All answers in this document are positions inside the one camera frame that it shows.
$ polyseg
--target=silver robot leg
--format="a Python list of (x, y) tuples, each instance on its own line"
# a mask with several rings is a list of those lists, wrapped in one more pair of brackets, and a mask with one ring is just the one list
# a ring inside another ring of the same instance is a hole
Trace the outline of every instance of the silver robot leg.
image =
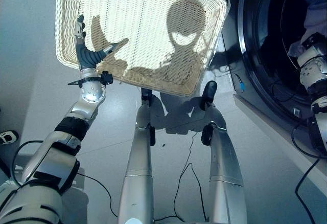
[(155, 143), (150, 125), (151, 91), (142, 89), (142, 105), (138, 109), (134, 140), (123, 183), (118, 224), (153, 223), (153, 182), (150, 146)]
[(243, 224), (247, 223), (243, 180), (226, 122), (212, 103), (216, 89), (216, 82), (207, 83), (201, 102), (207, 122), (201, 140), (211, 147), (209, 223)]

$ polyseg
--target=black cable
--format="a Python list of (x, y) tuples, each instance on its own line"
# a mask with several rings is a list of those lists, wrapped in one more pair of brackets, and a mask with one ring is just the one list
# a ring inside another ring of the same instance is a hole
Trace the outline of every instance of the black cable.
[(89, 179), (91, 179), (91, 180), (93, 180), (93, 181), (99, 183), (100, 186), (102, 186), (102, 187), (104, 188), (104, 190), (106, 190), (106, 192), (108, 193), (109, 198), (110, 198), (110, 210), (111, 210), (112, 214), (113, 214), (115, 217), (118, 217), (118, 216), (114, 213), (114, 211), (112, 210), (112, 198), (111, 198), (111, 195), (110, 195), (110, 192), (108, 191), (108, 189), (107, 189), (107, 188), (106, 188), (106, 187), (105, 187), (105, 186), (104, 186), (100, 181), (98, 181), (97, 179), (94, 179), (94, 178), (92, 178), (92, 177), (90, 177), (90, 176), (87, 176), (87, 175), (85, 175), (85, 174), (81, 174), (81, 173), (78, 173), (78, 172), (77, 172), (77, 174), (79, 174), (79, 175), (81, 175), (81, 176), (83, 176), (83, 177), (89, 178)]
[(17, 180), (17, 178), (16, 178), (16, 176), (15, 176), (15, 166), (16, 166), (16, 165), (15, 165), (15, 161), (16, 161), (16, 157), (17, 157), (19, 151), (20, 151), (24, 146), (26, 146), (26, 145), (28, 145), (28, 144), (31, 144), (31, 143), (42, 143), (42, 142), (43, 142), (43, 141), (27, 141), (27, 142), (21, 144), (21, 145), (18, 147), (18, 149), (15, 151), (14, 158), (13, 158), (13, 160), (12, 160), (12, 162), (11, 162), (10, 173), (11, 173), (11, 175), (12, 175), (13, 181), (14, 181), (14, 182), (19, 186), (19, 187), (21, 187), (21, 183), (18, 182), (18, 180)]
[(295, 188), (295, 195), (297, 196), (297, 198), (300, 200), (301, 204), (303, 205), (303, 207), (305, 208), (309, 218), (310, 218), (310, 221), (312, 224), (315, 224), (315, 220), (309, 210), (309, 208), (307, 207), (307, 205), (305, 204), (305, 202), (303, 202), (302, 198), (300, 197), (300, 195), (298, 195), (298, 189), (300, 188), (302, 182), (304, 181), (304, 179), (307, 177), (307, 175), (310, 173), (310, 171), (317, 165), (317, 163), (319, 162), (320, 159), (317, 159), (313, 165), (310, 166), (310, 168), (305, 172), (305, 174), (302, 176), (302, 178), (300, 179), (300, 181), (298, 182), (296, 188)]
[(189, 162), (189, 159), (190, 159), (190, 156), (191, 156), (191, 148), (192, 148), (193, 143), (194, 143), (194, 137), (195, 137), (197, 134), (198, 134), (198, 133), (196, 132), (196, 133), (192, 136), (192, 143), (191, 143), (191, 145), (190, 145), (190, 147), (189, 147), (189, 156), (188, 156), (188, 159), (186, 159), (186, 162), (185, 162), (185, 165), (184, 165), (184, 167), (183, 167), (182, 172), (184, 171), (186, 165), (187, 165), (188, 162)]
[(295, 139), (294, 139), (294, 134), (295, 134), (295, 131), (296, 129), (304, 122), (305, 120), (302, 120), (301, 122), (299, 122), (293, 129), (292, 129), (292, 133), (291, 133), (291, 139), (292, 139), (292, 142), (294, 144), (294, 146), (300, 151), (302, 152), (304, 155), (307, 155), (307, 156), (310, 156), (312, 158), (315, 158), (315, 159), (327, 159), (327, 156), (317, 156), (317, 155), (312, 155), (306, 151), (303, 151), (299, 146), (298, 144), (295, 142)]
[(300, 69), (302, 69), (303, 67), (305, 67), (306, 64), (309, 63), (311, 60), (316, 59), (316, 58), (319, 58), (319, 57), (327, 57), (327, 55), (317, 55), (317, 56), (314, 56), (314, 57), (308, 59), (308, 60), (307, 60), (307, 61), (306, 61), (306, 62), (305, 62), (301, 67), (300, 67)]
[[(19, 147), (18, 147), (18, 149), (16, 150), (16, 152), (15, 152), (15, 154), (14, 154), (14, 158), (13, 158), (13, 160), (12, 160), (12, 163), (11, 163), (11, 175), (12, 175), (12, 177), (13, 177), (13, 180), (14, 180), (14, 182), (19, 186), (19, 187), (21, 187), (22, 185), (18, 182), (18, 180), (16, 179), (16, 176), (15, 176), (15, 173), (14, 173), (14, 167), (15, 167), (15, 160), (16, 160), (16, 157), (17, 157), (17, 155), (18, 155), (18, 153), (19, 153), (19, 151), (24, 147), (24, 146), (26, 146), (26, 145), (28, 145), (28, 144), (31, 144), (31, 143), (42, 143), (43, 141), (27, 141), (27, 142), (25, 142), (25, 143), (23, 143), (23, 144), (21, 144)], [(87, 175), (84, 175), (84, 174), (81, 174), (81, 173), (77, 173), (77, 174), (79, 174), (79, 175), (81, 175), (81, 176), (83, 176), (83, 177), (86, 177), (86, 178), (89, 178), (89, 179), (91, 179), (91, 180), (93, 180), (93, 181), (96, 181), (97, 183), (99, 183), (105, 190), (106, 190), (106, 192), (108, 193), (108, 195), (109, 195), (109, 198), (110, 198), (110, 210), (111, 210), (111, 212), (112, 212), (112, 214), (115, 216), (115, 217), (118, 217), (115, 213), (114, 213), (114, 211), (112, 210), (112, 198), (111, 198), (111, 195), (110, 195), (110, 193), (109, 193), (109, 191), (108, 191), (108, 189), (100, 182), (100, 181), (98, 181), (97, 179), (94, 179), (94, 178), (92, 178), (92, 177), (90, 177), (90, 176), (87, 176)]]
[(277, 100), (278, 102), (286, 102), (286, 101), (289, 101), (289, 100), (291, 100), (296, 94), (297, 94), (297, 92), (298, 92), (298, 90), (300, 89), (300, 87), (301, 87), (301, 84), (299, 84), (298, 86), (297, 86), (297, 88), (296, 88), (296, 90), (295, 90), (295, 92), (290, 96), (290, 97), (288, 97), (287, 99), (285, 99), (285, 100), (280, 100), (280, 99), (278, 99), (278, 98), (276, 98), (275, 97), (275, 93), (274, 93), (274, 86), (275, 86), (275, 83), (274, 84), (272, 84), (272, 86), (271, 86), (271, 93), (272, 93), (272, 98), (274, 99), (274, 100)]
[(192, 148), (192, 146), (193, 146), (193, 143), (194, 143), (194, 136), (196, 136), (197, 135), (197, 132), (192, 136), (192, 142), (191, 142), (191, 145), (190, 145), (190, 147), (189, 147), (189, 155), (188, 155), (188, 158), (186, 159), (186, 162), (185, 162), (185, 165), (184, 165), (184, 167), (183, 167), (183, 169), (182, 169), (182, 173), (180, 174), (180, 176), (179, 176), (179, 181), (178, 181), (178, 186), (177, 186), (177, 191), (176, 191), (176, 195), (175, 195), (175, 199), (174, 199), (174, 213), (175, 213), (175, 215), (177, 216), (177, 218), (180, 220), (180, 221), (182, 221), (182, 222), (185, 222), (184, 221), (184, 219), (183, 218), (181, 218), (178, 214), (177, 214), (177, 212), (176, 212), (176, 207), (175, 207), (175, 202), (176, 202), (176, 196), (177, 196), (177, 193), (178, 193), (178, 189), (179, 189), (179, 184), (180, 184), (180, 179), (181, 179), (181, 176), (183, 175), (183, 172), (184, 172), (184, 170), (185, 170), (185, 167), (186, 167), (186, 165), (188, 164), (188, 161), (189, 161), (189, 159), (190, 159), (190, 156), (191, 156), (191, 148)]
[(154, 220), (154, 223), (155, 223), (156, 221), (161, 221), (161, 220), (165, 220), (165, 219), (173, 218), (173, 217), (178, 218), (177, 215), (170, 215), (170, 216), (166, 216), (166, 217), (164, 217), (164, 218), (156, 219), (156, 220)]
[[(204, 220), (206, 220), (206, 214), (205, 214), (205, 210), (204, 210), (204, 204), (203, 204), (203, 195), (202, 195), (202, 188), (201, 188), (201, 184), (200, 184), (200, 181), (199, 181), (199, 178), (198, 176), (196, 175), (194, 169), (193, 169), (193, 164), (192, 163), (189, 163), (186, 168), (184, 169), (184, 171), (182, 172), (182, 174), (180, 175), (179, 177), (179, 180), (178, 180), (178, 186), (177, 186), (177, 191), (176, 191), (176, 194), (175, 194), (175, 198), (174, 198), (174, 211), (175, 211), (175, 214), (176, 214), (176, 209), (175, 209), (175, 203), (176, 203), (176, 198), (177, 198), (177, 194), (178, 194), (178, 190), (179, 190), (179, 186), (180, 186), (180, 181), (182, 179), (182, 176), (184, 175), (184, 173), (186, 172), (186, 170), (188, 169), (188, 167), (191, 166), (191, 169), (193, 171), (193, 174), (198, 182), (198, 185), (199, 185), (199, 189), (200, 189), (200, 196), (201, 196), (201, 204), (202, 204), (202, 211), (203, 211), (203, 216), (204, 216)], [(180, 216), (178, 216), (176, 214), (177, 218), (180, 219), (182, 222), (185, 222), (183, 218), (181, 218)]]

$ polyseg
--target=gray floor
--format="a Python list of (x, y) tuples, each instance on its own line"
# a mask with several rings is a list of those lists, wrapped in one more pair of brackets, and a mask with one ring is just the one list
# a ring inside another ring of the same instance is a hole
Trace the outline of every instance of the gray floor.
[[(0, 0), (0, 130), (17, 130), (21, 142), (44, 139), (79, 95), (76, 86), (66, 85), (78, 79), (78, 71), (56, 59), (54, 18), (55, 0)], [(309, 223), (294, 194), (302, 173), (235, 106), (223, 62), (205, 73), (198, 93), (212, 79), (219, 85), (215, 104), (225, 117), (241, 165), (248, 223)], [(209, 148), (201, 144), (201, 126), (195, 122), (203, 115), (197, 100), (154, 94), (158, 98), (152, 108), (157, 128), (157, 143), (152, 148), (155, 217), (173, 214), (178, 177), (196, 132), (190, 162), (200, 178), (208, 210)], [(139, 88), (118, 81), (108, 86), (107, 99), (77, 156), (80, 171), (109, 189), (116, 212), (139, 105)], [(18, 143), (0, 147), (0, 156), (10, 163), (17, 147)], [(177, 211), (186, 220), (203, 221), (198, 186), (191, 173), (185, 173), (181, 182)], [(319, 190), (307, 180), (300, 194), (316, 222), (324, 223), (326, 199)], [(115, 223), (108, 196), (91, 180), (77, 177), (63, 198), (66, 224)]]

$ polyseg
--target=washing machine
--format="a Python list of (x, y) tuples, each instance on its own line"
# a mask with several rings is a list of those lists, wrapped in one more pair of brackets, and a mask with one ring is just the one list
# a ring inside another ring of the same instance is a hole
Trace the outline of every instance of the washing machine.
[(306, 31), (307, 7), (305, 0), (230, 0), (222, 29), (237, 94), (290, 133), (312, 116), (297, 58), (288, 56)]

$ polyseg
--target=black joint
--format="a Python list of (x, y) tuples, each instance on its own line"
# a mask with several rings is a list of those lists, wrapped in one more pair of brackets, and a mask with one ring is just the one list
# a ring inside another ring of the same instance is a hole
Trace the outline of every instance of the black joint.
[(103, 85), (109, 85), (113, 83), (113, 76), (112, 74), (108, 73), (107, 71), (103, 71), (101, 74), (101, 81)]
[(202, 130), (201, 141), (205, 146), (211, 145), (211, 138), (213, 136), (214, 127), (212, 124), (205, 125)]
[(217, 91), (217, 83), (215, 81), (209, 81), (206, 84), (202, 94), (202, 99), (200, 103), (200, 108), (202, 110), (205, 110), (206, 103), (213, 103), (216, 91)]
[(150, 125), (150, 146), (155, 145), (155, 128)]
[(60, 188), (59, 193), (62, 195), (65, 191), (67, 191), (73, 184), (73, 181), (75, 179), (75, 176), (77, 175), (77, 172), (80, 168), (80, 162), (79, 161), (75, 161), (75, 165), (71, 171), (71, 173), (69, 174), (66, 182), (62, 185), (62, 187)]
[(309, 49), (313, 44), (318, 42), (324, 42), (325, 37), (321, 35), (320, 33), (316, 32), (309, 36), (303, 43), (302, 46), (307, 50)]
[(40, 182), (43, 182), (43, 183), (49, 183), (51, 185), (55, 185), (55, 186), (58, 186), (60, 181), (61, 181), (61, 178), (59, 177), (56, 177), (52, 174), (47, 174), (47, 173), (44, 173), (44, 172), (39, 172), (39, 171), (36, 171), (33, 175), (34, 178), (38, 179)]
[(148, 100), (149, 106), (151, 105), (151, 96), (152, 96), (152, 90), (147, 88), (141, 88), (141, 99), (142, 100)]
[(73, 156), (76, 156), (76, 154), (81, 149), (80, 145), (77, 145), (76, 148), (71, 148), (70, 146), (62, 144), (61, 142), (55, 142), (55, 143), (52, 144), (51, 147), (56, 148), (56, 149), (58, 149), (60, 151), (66, 152), (69, 155), (73, 155)]
[(310, 87), (308, 87), (308, 94), (310, 95), (312, 101), (319, 99), (320, 97), (327, 95), (327, 79), (322, 79)]
[(66, 117), (55, 128), (55, 131), (62, 131), (75, 136), (82, 141), (88, 131), (88, 124), (84, 120), (75, 117)]
[(320, 153), (327, 155), (327, 151), (323, 144), (322, 137), (315, 116), (312, 116), (307, 119), (307, 126), (309, 129), (310, 141), (313, 148), (319, 151)]

